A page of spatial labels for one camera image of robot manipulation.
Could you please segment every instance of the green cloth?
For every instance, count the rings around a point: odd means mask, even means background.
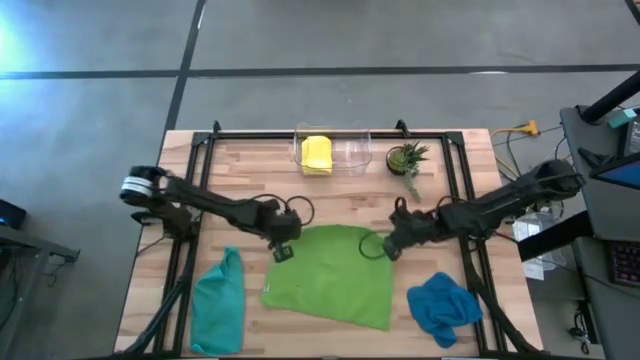
[[[216,356],[242,351],[244,277],[238,249],[224,257],[196,283],[191,315],[191,351]]]
[[[383,239],[357,226],[307,228],[288,243],[293,258],[272,259],[262,293],[266,306],[389,330],[393,272],[386,257],[364,258],[363,252],[382,254]]]

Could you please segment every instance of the white label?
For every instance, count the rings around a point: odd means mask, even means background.
[[[137,184],[137,185],[142,185],[142,186],[146,186],[146,187],[152,187],[153,183],[147,179],[143,179],[143,178],[139,178],[137,176],[127,176],[126,178],[124,178],[124,182],[125,183],[129,183],[129,184]]]
[[[145,194],[147,196],[151,196],[151,190],[149,188],[146,188],[140,185],[124,183],[122,184],[122,190],[131,190],[131,191],[139,192],[141,194]]]

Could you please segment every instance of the blue towel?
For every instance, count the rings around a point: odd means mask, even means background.
[[[442,348],[456,343],[453,326],[482,319],[478,301],[445,273],[436,273],[424,285],[409,289],[407,300],[411,316]]]
[[[191,317],[191,350],[209,356],[242,350],[244,278],[238,249],[225,247],[220,264],[196,283]]]

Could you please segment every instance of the yellow sponge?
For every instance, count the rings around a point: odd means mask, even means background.
[[[302,142],[302,172],[306,175],[331,175],[331,140],[309,136]]]

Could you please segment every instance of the computer screen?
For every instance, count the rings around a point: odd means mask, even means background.
[[[618,167],[603,169],[593,176],[595,179],[640,189],[640,159]]]

